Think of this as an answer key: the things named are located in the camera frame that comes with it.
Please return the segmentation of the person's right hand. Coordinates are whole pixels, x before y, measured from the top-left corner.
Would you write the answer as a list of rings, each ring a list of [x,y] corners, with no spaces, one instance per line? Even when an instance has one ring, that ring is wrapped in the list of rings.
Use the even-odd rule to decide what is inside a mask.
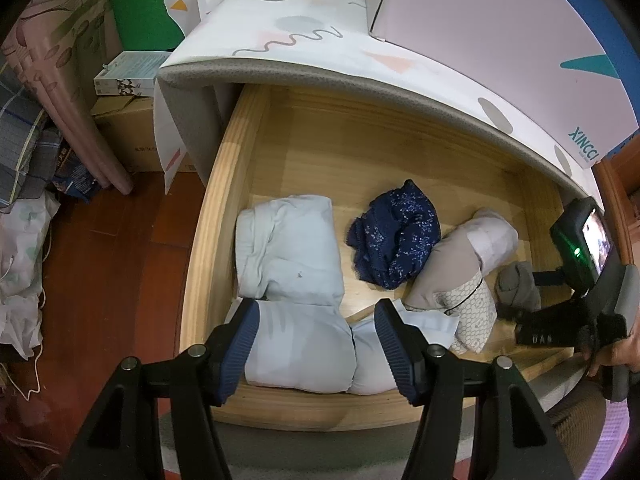
[[[594,377],[602,366],[626,366],[631,373],[640,370],[640,335],[639,318],[634,320],[634,326],[625,339],[614,342],[602,348],[596,356],[587,347],[582,347],[582,357],[588,363],[587,375]]]

